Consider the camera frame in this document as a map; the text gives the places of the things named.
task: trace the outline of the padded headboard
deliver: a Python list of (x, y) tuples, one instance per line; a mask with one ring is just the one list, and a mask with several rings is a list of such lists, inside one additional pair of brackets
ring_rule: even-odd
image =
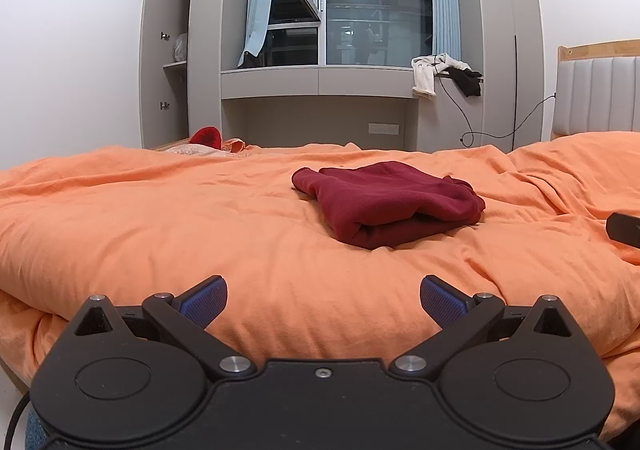
[(552, 131), (640, 131), (640, 40), (558, 49)]

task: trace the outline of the red object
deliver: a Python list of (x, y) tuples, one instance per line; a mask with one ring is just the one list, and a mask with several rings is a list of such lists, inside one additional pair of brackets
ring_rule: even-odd
[(210, 146), (216, 150), (222, 150), (222, 136), (216, 127), (206, 126), (193, 134), (189, 144)]
[(440, 179), (397, 161), (319, 173), (300, 168), (291, 181), (318, 199), (338, 240), (366, 249), (475, 224), (484, 210), (484, 200), (467, 182)]

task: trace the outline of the screw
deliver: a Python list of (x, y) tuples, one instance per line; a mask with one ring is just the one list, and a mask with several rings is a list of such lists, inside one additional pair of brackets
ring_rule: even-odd
[(420, 356), (405, 354), (396, 359), (396, 367), (404, 372), (418, 372), (427, 366), (427, 362)]
[(318, 376), (318, 378), (330, 378), (332, 374), (333, 372), (331, 372), (331, 369), (316, 370), (316, 376)]
[(227, 356), (220, 360), (220, 369), (226, 372), (244, 372), (251, 367), (251, 361), (244, 356)]

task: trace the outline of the orange blanket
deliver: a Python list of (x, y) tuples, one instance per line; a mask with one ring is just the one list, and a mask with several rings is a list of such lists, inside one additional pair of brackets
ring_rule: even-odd
[[(389, 360), (436, 332), (418, 299), (433, 273), (513, 305), (559, 295), (616, 383), (604, 436), (640, 417), (640, 250), (604, 230), (614, 210), (640, 215), (640, 134), (509, 155), (309, 145), (241, 156), (110, 147), (0, 173), (0, 357), (28, 380), (87, 296), (139, 304), (221, 274), (228, 306), (209, 329), (258, 362)], [(481, 222), (368, 251), (333, 239), (290, 183), (302, 166), (385, 160), (468, 181), (486, 201)]]

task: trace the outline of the wall switch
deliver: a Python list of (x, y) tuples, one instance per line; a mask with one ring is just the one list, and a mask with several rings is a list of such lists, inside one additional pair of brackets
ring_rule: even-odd
[(400, 125), (390, 125), (389, 123), (369, 123), (370, 134), (398, 135)]

